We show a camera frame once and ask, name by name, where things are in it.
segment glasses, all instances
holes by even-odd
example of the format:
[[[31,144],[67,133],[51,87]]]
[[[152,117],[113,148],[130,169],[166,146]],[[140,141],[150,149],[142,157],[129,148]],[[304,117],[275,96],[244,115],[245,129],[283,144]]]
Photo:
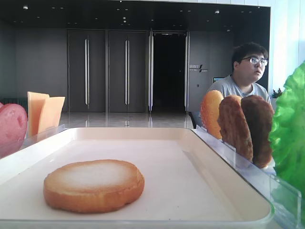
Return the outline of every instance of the glasses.
[[[246,59],[249,59],[250,63],[252,63],[252,64],[257,64],[258,62],[260,62],[261,65],[263,65],[263,66],[267,66],[267,64],[268,64],[268,60],[265,60],[265,59],[259,60],[256,57],[246,57],[246,58],[241,59],[241,61],[246,60]]]

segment gray t-shirt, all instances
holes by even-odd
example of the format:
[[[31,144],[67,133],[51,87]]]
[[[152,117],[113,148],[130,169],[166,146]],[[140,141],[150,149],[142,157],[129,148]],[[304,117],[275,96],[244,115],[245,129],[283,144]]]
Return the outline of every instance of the gray t-shirt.
[[[229,75],[213,83],[211,87],[207,90],[207,92],[212,90],[218,90],[223,94],[224,97],[227,97],[231,94],[235,94],[242,98],[255,94],[263,97],[263,99],[265,99],[265,101],[267,101],[268,103],[271,103],[270,96],[268,95],[268,92],[264,87],[262,87],[258,83],[253,83],[252,86],[253,90],[250,93],[244,93]]]

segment ceiling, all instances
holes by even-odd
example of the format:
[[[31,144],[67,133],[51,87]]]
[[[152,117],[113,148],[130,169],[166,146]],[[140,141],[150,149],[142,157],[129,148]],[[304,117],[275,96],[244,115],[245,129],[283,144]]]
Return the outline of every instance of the ceiling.
[[[1,0],[0,19],[16,27],[234,31],[270,23],[270,8],[160,1]]]

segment red ham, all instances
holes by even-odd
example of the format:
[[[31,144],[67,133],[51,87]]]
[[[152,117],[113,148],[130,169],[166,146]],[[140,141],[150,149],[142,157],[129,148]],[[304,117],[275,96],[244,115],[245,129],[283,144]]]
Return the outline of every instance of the red ham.
[[[0,158],[20,149],[27,131],[28,117],[18,104],[0,107]]]

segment white tray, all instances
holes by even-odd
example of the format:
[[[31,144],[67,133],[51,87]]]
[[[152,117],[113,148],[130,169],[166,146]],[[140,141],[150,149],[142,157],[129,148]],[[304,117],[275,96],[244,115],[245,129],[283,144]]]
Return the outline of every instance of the white tray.
[[[145,177],[121,210],[81,215],[44,202],[43,180],[68,163],[119,159]],[[191,130],[73,128],[0,160],[0,228],[264,228],[274,208]]]

